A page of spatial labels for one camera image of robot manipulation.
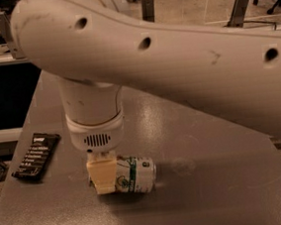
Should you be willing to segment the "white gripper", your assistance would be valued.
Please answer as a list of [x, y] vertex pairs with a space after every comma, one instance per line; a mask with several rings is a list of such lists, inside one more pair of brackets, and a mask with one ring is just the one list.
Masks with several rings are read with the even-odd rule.
[[124, 136], [124, 115], [120, 111], [113, 119], [99, 125], [78, 124], [65, 116], [70, 140], [77, 150], [87, 154], [87, 171], [99, 195], [115, 191], [116, 152]]

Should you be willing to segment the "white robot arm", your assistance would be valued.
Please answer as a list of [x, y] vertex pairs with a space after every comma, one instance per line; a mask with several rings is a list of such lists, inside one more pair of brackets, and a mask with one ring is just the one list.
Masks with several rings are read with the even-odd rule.
[[174, 26], [128, 16], [126, 0], [21, 0], [17, 48], [56, 75], [76, 149], [116, 148], [131, 87], [281, 139], [281, 32]]

